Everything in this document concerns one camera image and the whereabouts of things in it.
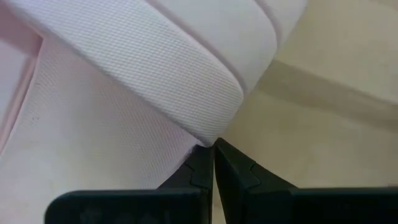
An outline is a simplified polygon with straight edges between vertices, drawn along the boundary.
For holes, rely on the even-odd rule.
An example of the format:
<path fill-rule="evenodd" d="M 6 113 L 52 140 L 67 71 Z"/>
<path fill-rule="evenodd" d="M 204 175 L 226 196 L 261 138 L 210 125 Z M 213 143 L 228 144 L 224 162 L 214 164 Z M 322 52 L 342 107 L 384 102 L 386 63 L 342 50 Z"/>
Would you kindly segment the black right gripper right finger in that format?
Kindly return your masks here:
<path fill-rule="evenodd" d="M 397 188 L 298 188 L 215 142 L 215 175 L 227 223 L 397 223 Z"/>

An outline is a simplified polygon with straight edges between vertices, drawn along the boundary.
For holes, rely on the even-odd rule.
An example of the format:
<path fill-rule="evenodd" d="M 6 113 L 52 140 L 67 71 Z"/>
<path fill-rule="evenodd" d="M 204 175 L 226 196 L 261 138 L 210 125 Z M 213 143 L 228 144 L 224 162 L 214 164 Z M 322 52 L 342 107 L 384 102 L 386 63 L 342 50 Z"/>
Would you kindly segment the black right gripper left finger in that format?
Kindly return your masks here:
<path fill-rule="evenodd" d="M 195 146 L 183 164 L 151 190 L 79 190 L 53 200 L 45 224 L 210 224 L 214 149 Z"/>

